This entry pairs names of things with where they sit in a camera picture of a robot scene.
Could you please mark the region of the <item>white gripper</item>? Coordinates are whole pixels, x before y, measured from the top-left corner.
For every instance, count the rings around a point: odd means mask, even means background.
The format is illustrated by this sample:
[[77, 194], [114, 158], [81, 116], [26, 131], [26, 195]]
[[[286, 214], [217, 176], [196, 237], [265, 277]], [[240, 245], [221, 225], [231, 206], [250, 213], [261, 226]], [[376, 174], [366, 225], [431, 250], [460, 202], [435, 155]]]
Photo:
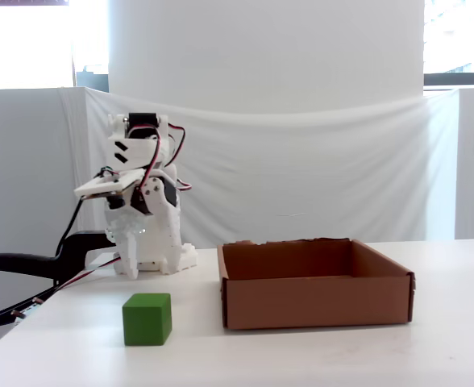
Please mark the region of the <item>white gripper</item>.
[[123, 189], [113, 190], [106, 198], [106, 236], [117, 243], [119, 262], [117, 273], [131, 280], [138, 276], [137, 243], [135, 237], [160, 243], [163, 274], [179, 271], [182, 254], [180, 231], [180, 198], [177, 168], [153, 169], [142, 182], [144, 171], [137, 169], [135, 179]]

